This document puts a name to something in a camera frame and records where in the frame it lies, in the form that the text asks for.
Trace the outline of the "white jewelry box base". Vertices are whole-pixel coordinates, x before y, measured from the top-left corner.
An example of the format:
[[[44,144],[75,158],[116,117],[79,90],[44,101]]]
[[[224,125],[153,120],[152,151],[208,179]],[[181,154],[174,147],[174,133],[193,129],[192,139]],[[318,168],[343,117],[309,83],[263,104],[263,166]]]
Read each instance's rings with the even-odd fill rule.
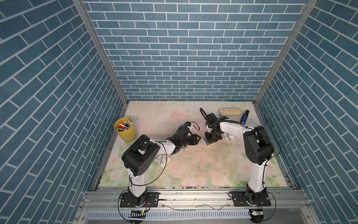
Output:
[[[222,140],[222,135],[221,134],[213,134],[213,133],[206,132],[203,140],[206,143],[206,145],[209,146],[211,144],[216,143],[219,140]]]

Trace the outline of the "white jewelry box lid bow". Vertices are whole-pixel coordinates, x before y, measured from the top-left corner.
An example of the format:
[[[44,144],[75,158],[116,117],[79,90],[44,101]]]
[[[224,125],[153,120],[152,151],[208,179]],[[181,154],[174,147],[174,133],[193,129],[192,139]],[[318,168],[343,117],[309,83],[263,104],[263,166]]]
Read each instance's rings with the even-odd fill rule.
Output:
[[[235,141],[236,140],[236,136],[229,134],[229,133],[224,133],[224,137],[225,137],[226,141]]]

